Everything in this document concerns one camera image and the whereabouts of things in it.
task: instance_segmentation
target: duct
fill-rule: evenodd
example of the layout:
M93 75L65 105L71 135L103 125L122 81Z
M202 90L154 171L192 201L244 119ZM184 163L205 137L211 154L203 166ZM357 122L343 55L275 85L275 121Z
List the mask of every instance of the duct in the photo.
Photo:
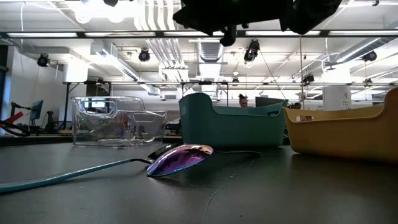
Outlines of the duct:
M156 39L157 45L159 48L163 51L163 54L165 55L165 58L167 59L167 62L171 67L173 67L174 63L172 58L170 57L169 51L167 50L166 46L164 45L163 41L161 39Z
M91 43L91 54L104 54L106 58L110 58L110 60L112 60L113 66L121 73L127 75L134 81L145 82L145 80L140 79L139 74L133 68L131 68L130 65L118 57L118 48L114 44L111 44L105 40L95 40L93 43ZM148 94L160 95L159 88L144 84L141 85L141 87L148 91Z
M170 39L166 40L167 45L169 46L170 50L172 51L172 55L177 67L181 67L181 63L178 61L177 53L174 49L174 45L172 44Z
M224 47L220 43L197 43L198 61L204 62L199 64L199 73L203 78L207 80L212 78L212 81L216 81L220 75L221 65L216 62L221 62L224 54ZM201 87L202 91L216 91L217 86L206 86Z
M395 21L386 29L398 29L398 21ZM338 54L336 56L336 61L338 63L346 63L358 57L361 57L374 49L377 49L389 42L395 40L397 37L377 37L377 38L367 38L360 43L354 45L348 50Z
M167 30L164 24L164 2L163 0L156 0L157 2L157 24L161 30Z
M175 30L174 20L173 20L173 13L174 13L173 0L166 0L166 3L167 3L167 25L169 27L169 30Z

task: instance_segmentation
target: clear plastic bin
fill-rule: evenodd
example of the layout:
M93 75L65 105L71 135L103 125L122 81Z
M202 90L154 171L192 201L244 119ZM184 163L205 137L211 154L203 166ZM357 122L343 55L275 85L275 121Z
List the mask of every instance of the clear plastic bin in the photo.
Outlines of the clear plastic bin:
M72 98L73 143L95 146L135 146L161 142L166 111L145 110L131 96Z

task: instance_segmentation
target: workbench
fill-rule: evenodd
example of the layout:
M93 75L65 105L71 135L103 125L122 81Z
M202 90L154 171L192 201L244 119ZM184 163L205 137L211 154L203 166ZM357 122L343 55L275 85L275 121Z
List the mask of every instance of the workbench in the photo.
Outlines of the workbench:
M0 183L146 157L158 147L0 147ZM0 223L398 223L397 166L295 154L288 146L261 152L214 153L156 179L133 162L3 194Z

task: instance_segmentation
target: teal bin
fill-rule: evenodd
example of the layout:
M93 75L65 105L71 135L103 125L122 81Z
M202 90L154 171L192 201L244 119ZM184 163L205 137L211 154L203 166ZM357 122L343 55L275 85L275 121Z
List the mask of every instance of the teal bin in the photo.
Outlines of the teal bin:
M287 100L257 108L213 106L204 93L180 100L182 138L185 144L211 147L277 147L285 129L282 107Z

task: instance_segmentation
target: red object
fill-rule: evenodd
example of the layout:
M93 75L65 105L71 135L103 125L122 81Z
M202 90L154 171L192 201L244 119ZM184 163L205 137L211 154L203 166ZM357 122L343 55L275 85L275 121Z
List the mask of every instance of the red object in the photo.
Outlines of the red object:
M5 119L4 122L13 124L14 121L16 121L16 120L18 120L19 118L23 117L23 115L24 115L23 112L20 111L20 112L18 112L17 114L15 114L14 116L11 116L11 117Z

